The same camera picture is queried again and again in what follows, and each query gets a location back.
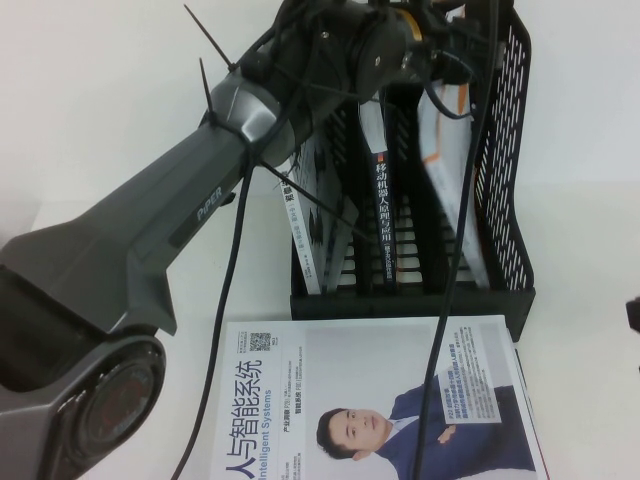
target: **magazine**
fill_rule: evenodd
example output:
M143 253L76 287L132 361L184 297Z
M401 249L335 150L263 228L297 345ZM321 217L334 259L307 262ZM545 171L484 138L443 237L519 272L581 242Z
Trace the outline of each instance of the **magazine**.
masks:
M279 171L350 225L356 223L358 210L342 193L333 158L321 131L303 143L279 167ZM338 287L352 229L286 182L281 182L280 186L307 293L318 295L334 292Z
M412 480L436 318L227 324L210 478ZM547 479L504 317L451 318L425 480Z
M518 366L518 377L520 378L520 384L522 385L522 389L524 391L525 394L525 400L527 402L527 408L529 410L529 417L531 418L531 422L533 423L533 428L534 428L534 434L536 437L536 443L538 445L538 448L540 449L541 453L541 458L542 458L542 464L544 466L544 470L547 474L546 478L549 478L549 469L547 468L547 462L544 459L544 455L542 455L542 449L540 447L540 437L538 437L538 432L535 429L535 422L536 419L533 415L533 405L531 404L531 397L529 396L529 393L527 392L527 382L524 378L524 372L522 371L522 362L520 362L520 356L518 355L518 349L514 348L513 349L513 355L514 355L514 359L516 362L516 365Z

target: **robotic arm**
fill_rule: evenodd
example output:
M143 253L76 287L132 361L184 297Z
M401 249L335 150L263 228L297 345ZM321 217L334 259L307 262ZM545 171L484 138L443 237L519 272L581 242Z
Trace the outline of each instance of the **robotic arm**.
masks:
M208 121L77 219L10 241L0 251L3 478L77 478L144 422L164 378L154 334L177 329L167 267L253 153L280 165L345 99L392 82L469 82L469 64L487 55L474 25L451 28L422 2L285 0L210 92Z

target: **black zip tie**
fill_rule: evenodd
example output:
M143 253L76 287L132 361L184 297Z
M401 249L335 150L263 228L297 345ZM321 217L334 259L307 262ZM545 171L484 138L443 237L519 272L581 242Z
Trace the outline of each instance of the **black zip tie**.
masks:
M344 218L342 218L341 215L339 215L338 213L336 213L334 210L332 210L330 207L328 207L327 205L325 205L321 200L317 199L316 197L314 197L313 195L311 195L310 193L308 193L307 191L305 191L303 188L299 187L298 185L296 185L294 182L292 182L291 180L289 180L285 175L283 175L282 173L278 172L275 168L273 168L271 165L269 165L267 162L265 162L264 160L260 160L259 164L261 166L263 166L264 168L266 168L269 172L271 172L273 175L275 175L276 177L278 177L281 181L283 181L284 183L287 184L287 186L293 188L295 191L297 191L298 193L300 193L302 196L306 197L307 199L311 200L313 203L315 203L318 207L322 208L323 210L325 210L327 213L329 213L331 216L335 217L336 220L342 222L343 224L345 224L346 226L348 226L349 228L351 228L353 230L353 233L355 235L358 235L360 238L362 238L365 242L367 243L374 243L365 232L363 232L362 230L360 230L358 227L356 227L355 225L350 224L349 222L347 222Z
M220 45L218 45L218 42L216 42L214 38L211 36L211 34L207 32L207 29L204 28L204 25L200 23L200 20L198 20L198 17L195 16L195 14L191 11L189 7L187 7L186 4L184 5L184 8L187 9L187 12L189 12L189 15L191 15L191 18L193 18L193 21L196 22L198 27L200 27L200 30L202 30L202 33L204 33L204 35L209 39L209 41L211 42L211 45L213 45L213 48L216 49L216 51L218 52L222 60L224 60L224 63L227 64L227 68L229 69L229 71L230 72L234 71L237 68L237 65L235 63L231 63L231 60L229 60L229 57L227 57L225 53L222 51L222 48L220 48Z
M213 111L213 100L211 99L211 90L209 90L209 82L207 82L207 74L204 71L204 64L202 63L202 57L200 57L200 73L202 74L202 83L204 85L204 93L207 97L207 113L209 117L209 123L213 122L216 118L216 114Z
M356 93L343 92L342 90L338 90L336 88L331 88L331 87L326 87L324 85L318 85L317 83L303 84L302 80L300 80L299 78L296 78L295 75L293 75L291 72L288 72L287 70L282 68L277 63L274 65L274 67L278 72L280 72L282 75L287 77L289 80L292 80L292 81L296 82L298 85L303 85L306 88L313 88L315 90L321 90L321 91L324 91L324 92L335 93L336 95L340 95L345 99L357 100L358 102L362 101L362 97L360 97ZM392 103L387 103L387 102L384 102L382 100L378 100L378 99L375 99L375 98L371 98L369 101L370 102L374 102L374 103L379 103L380 105L384 105L385 107L390 108L392 110L397 110L398 109L398 107L396 107Z

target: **suit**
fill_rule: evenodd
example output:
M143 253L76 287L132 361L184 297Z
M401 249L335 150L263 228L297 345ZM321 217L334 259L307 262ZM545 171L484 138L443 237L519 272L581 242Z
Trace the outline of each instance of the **suit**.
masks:
M390 420L420 414L424 385L396 398ZM438 437L450 426L434 378L429 401L427 439L421 476L425 480L457 480L498 469L535 471L513 387L495 389L502 423L457 425L448 442ZM389 439L376 453L391 462L399 480L413 480L419 422Z

